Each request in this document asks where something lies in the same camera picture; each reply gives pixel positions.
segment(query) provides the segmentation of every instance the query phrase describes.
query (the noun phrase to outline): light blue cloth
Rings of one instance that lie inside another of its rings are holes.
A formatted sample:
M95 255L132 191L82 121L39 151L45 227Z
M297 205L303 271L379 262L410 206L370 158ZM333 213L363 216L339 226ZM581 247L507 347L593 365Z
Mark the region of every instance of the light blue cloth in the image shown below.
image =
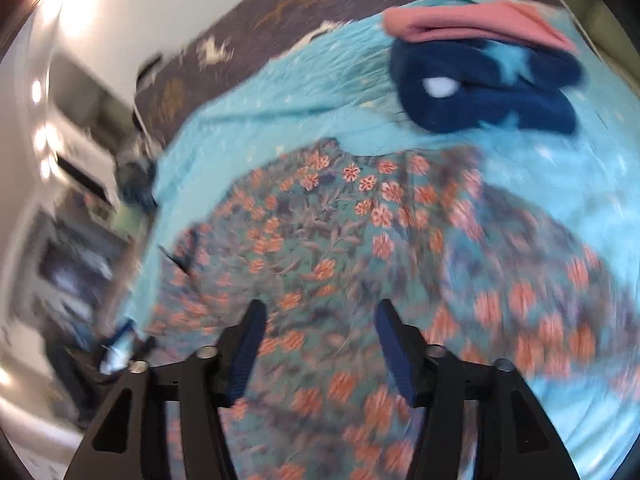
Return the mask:
M478 1L486 0L413 5ZM123 316L144 326L158 290L159 247L170 248L178 233L203 219L233 179L321 137L337 138L355 155L462 142L481 146L489 184L548 210L607 261L637 300L640 102L588 49L564 10L540 11L575 41L587 74L581 88L567 92L580 121L575 139L521 132L509 121L430 136L408 120L396 99L387 71L392 40L383 34L380 16L351 23L269 63L185 123L159 164L154 194L161 211ZM588 379L535 380L532 387L581 478L609 479L640 432L640 407Z

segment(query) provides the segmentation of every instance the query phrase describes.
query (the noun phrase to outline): clothing pile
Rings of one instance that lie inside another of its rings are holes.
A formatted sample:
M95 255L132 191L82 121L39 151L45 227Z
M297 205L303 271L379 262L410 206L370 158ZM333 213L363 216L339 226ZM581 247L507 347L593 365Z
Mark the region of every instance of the clothing pile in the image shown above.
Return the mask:
M383 26L397 38L390 72L400 101L424 129L576 130L574 108L561 91L582 78L575 46L535 6L501 0L396 7L383 13Z

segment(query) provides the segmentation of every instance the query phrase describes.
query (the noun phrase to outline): orange flower pattern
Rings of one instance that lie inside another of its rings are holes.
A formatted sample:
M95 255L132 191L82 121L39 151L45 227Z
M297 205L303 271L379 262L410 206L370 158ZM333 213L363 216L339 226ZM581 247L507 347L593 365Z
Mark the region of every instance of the orange flower pattern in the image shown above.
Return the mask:
M372 204L373 202L371 200L360 200L359 202L357 202L356 205L354 206L354 211L356 215L364 216L369 214L369 211L371 211Z
M404 478L409 471L414 448L410 442L402 440L392 444L385 453L385 470Z
M393 219L394 216L391 213L391 209L384 204L375 206L373 211L371 211L371 223L375 225L375 227L384 227L388 229L391 227Z
M545 345L559 346L564 340L564 324L559 312L547 314L540 319L538 337Z
M320 181L318 180L317 173L310 173L300 179L300 186L307 191L311 191L313 188L318 187Z
M380 186L382 191L382 198L387 200L388 202L402 202L402 197L404 196L404 189L400 187L400 184L397 182L383 182Z
M418 186L415 188L415 201L419 204L431 205L438 199L433 186Z
M355 182L360 175L360 168L351 163L342 170L342 178L347 182Z
M264 206L269 211L273 211L274 209L276 209L277 205L278 205L278 200L273 195L270 195L270 196L268 196L267 198L264 199Z
M271 235L276 232L278 225L280 225L280 220L278 220L276 217L269 218L264 224L264 232Z
M404 206L398 209L398 223L402 227L409 227L414 224L414 218L408 207Z
M502 322L500 294L496 290L479 292L474 303L476 319L485 328L499 328Z
M425 175L429 171L429 162L421 155L411 155L409 157L409 173Z
M285 352L300 350L305 342L305 334L297 330L287 332L280 341L280 345Z
M398 169L398 165L392 160L381 160L378 163L378 171L383 174L392 174Z
M328 280L334 275L335 260L322 260L316 265L314 274L318 280Z
M578 290L584 290L589 285L589 271L580 258L573 258L567 264L567 274Z
M520 319L526 319L529 309L536 303L536 293L529 282L516 282L509 291L509 308Z
M447 339L458 333L459 327L451 313L443 305L436 310L431 326L422 335L429 344L444 345Z
M364 419L366 425L384 435L391 427L393 400L386 386L367 396L364 402Z
M333 379L331 379L327 397L344 404L349 400L355 386L356 379L351 374L336 372Z
M388 382L372 324L384 297L461 359L598 373L640 399L625 290L553 219L486 186L479 160L470 147L351 156L323 140L236 180L179 238L145 327L162 349L153 364L214 344L253 298L268 308L246 397L222 416L231 453L256 451L239 477L404 478L418 414ZM314 452L319 428L342 436L346 460ZM280 462L265 464L267 444Z
M371 191L375 187L377 181L378 179L375 175L364 176L360 179L358 189L362 192Z
M320 411L322 399L318 388L300 388L293 396L291 408L302 416L315 415Z
M305 468L298 464L287 462L278 469L278 480L303 480L305 477Z
M263 267L264 267L264 260L261 260L260 258L256 258L255 260L251 260L251 263L249 264L249 272L252 274L258 274L260 273Z
M374 256L382 260L388 260L395 248L396 244L389 238L388 234L382 233L373 237L371 252Z
M596 339L587 325L581 325L569 335L571 354L581 363L591 361L596 353Z
M291 310L298 306L300 299L302 299L302 294L299 292L288 292L284 295L279 305L283 310Z
M329 283L328 285L321 286L316 292L316 296L318 298L324 298L325 296L330 296L338 292L338 287L336 287L333 283Z

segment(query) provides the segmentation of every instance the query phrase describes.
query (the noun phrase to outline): navy blue cloth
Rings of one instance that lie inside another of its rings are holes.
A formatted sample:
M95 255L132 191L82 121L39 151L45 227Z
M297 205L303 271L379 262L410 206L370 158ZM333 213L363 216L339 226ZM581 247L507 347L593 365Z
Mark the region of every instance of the navy blue cloth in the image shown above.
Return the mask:
M135 322L132 319L126 318L122 322L122 324L116 329L113 335L111 335L108 338L105 338L105 340L102 341L102 345L106 346L107 348L111 348L113 345L115 345L119 341L121 337L127 335L129 332L133 332L135 327L136 327Z
M561 88L574 86L582 68L572 54L492 40L395 40L390 74L412 121L433 133L491 124L572 134L574 108ZM436 98L423 80L449 77L455 94Z
M138 206L145 214L156 210L152 194L156 178L156 162L148 157L128 162L116 168L116 183L120 199L127 205Z

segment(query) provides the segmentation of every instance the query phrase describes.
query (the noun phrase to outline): black gripper frame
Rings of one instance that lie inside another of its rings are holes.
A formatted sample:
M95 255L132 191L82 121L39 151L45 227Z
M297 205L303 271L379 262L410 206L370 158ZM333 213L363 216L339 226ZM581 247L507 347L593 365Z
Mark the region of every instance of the black gripper frame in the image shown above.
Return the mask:
M410 406L425 407L407 480L456 480L465 400L478 401L474 480L579 480L545 411L515 366L461 361L402 323L391 301L376 310L387 367Z
M65 480L169 480L167 401L180 402L187 479L237 480L218 408L244 394L265 327L266 308L253 300L215 346L165 366L132 362L98 410Z

